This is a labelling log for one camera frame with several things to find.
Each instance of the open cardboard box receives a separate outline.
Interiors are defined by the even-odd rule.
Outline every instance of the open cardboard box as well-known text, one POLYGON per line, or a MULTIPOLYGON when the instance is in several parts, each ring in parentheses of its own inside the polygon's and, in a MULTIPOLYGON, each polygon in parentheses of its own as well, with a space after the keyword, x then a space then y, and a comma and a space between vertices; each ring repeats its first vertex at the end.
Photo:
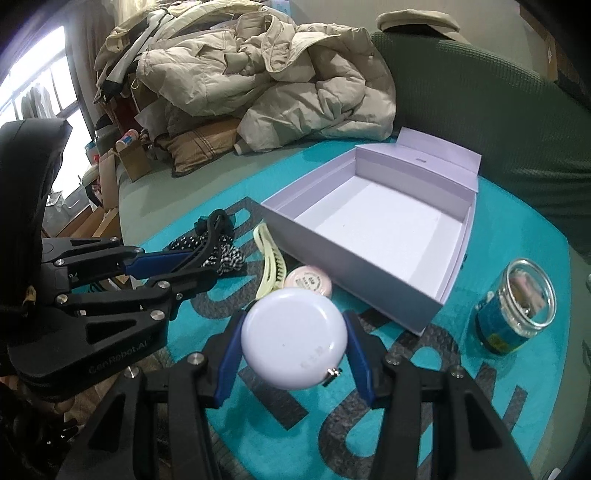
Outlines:
POLYGON ((466 253, 480 155, 403 128, 340 155, 262 206, 285 252, 421 334, 466 253))

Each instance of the transparent jar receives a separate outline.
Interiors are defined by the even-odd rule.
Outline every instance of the transparent jar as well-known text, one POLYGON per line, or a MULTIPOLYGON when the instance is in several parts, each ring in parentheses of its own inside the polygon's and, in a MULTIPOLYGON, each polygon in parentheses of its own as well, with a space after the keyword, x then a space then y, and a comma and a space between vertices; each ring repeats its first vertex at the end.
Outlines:
POLYGON ((556 294, 538 265, 517 258, 501 272, 475 310, 480 341, 491 352, 506 355, 552 323, 556 294))

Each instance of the teal mat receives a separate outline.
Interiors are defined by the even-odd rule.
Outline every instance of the teal mat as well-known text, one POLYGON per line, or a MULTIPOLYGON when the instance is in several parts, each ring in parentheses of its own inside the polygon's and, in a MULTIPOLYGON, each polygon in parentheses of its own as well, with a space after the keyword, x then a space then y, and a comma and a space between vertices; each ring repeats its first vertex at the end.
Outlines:
MULTIPOLYGON (((221 332, 232 310, 246 305, 258 286, 261 257, 251 229, 261 202, 303 174, 351 149, 350 141, 325 141, 281 160, 234 185, 166 227, 143 247, 164 248, 193 227, 201 215, 224 208, 236 212, 236 244, 247 255, 246 277, 225 278, 192 303, 182 304, 171 323, 168 348, 175 361, 203 347, 221 332)), ((333 301, 362 313, 374 332, 413 363, 432 369, 461 363, 476 378, 531 461, 550 418, 564 367, 570 318, 570 264, 564 236, 536 211, 494 184, 479 179, 476 216, 467 258, 444 308, 419 339, 342 290, 333 301), (542 334, 504 358, 484 350, 468 322, 472 306, 500 271, 516 257, 527 257, 550 276, 557 316, 542 334)), ((260 479, 366 478, 378 438, 382 411, 368 411, 358 397, 349 364, 327 388, 282 392, 262 383, 243 361, 231 397, 208 419, 248 472, 260 479)), ((423 408, 418 478, 428 478, 431 411, 423 408)))

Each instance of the metal screw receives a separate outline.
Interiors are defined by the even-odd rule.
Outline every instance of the metal screw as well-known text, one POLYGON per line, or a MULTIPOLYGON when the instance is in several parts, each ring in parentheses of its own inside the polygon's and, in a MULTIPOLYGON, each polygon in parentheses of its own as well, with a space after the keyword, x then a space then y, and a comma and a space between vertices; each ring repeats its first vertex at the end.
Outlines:
POLYGON ((56 297, 56 303, 58 305, 63 305, 65 302, 68 301, 68 295, 65 295, 64 293, 60 293, 57 297, 56 297))
POLYGON ((456 378, 464 378, 464 375, 466 375, 466 370, 460 365, 454 365, 449 369, 449 372, 456 378))
POLYGON ((388 365, 400 365, 402 363, 402 355, 391 352, 386 353, 385 360, 388 365))
POLYGON ((322 383, 323 387, 328 387, 328 385, 337 378, 343 372, 340 368, 329 368, 328 373, 326 375, 326 380, 322 383))
POLYGON ((127 367, 123 375, 125 378, 135 378, 139 375, 139 367, 136 367, 135 365, 127 367))
POLYGON ((187 362, 191 365, 199 365, 205 361, 205 355, 201 352, 193 352, 187 357, 187 362))
POLYGON ((162 310, 152 310, 150 312, 150 316, 152 317, 152 320, 156 321, 164 320, 164 318, 166 317, 162 310))

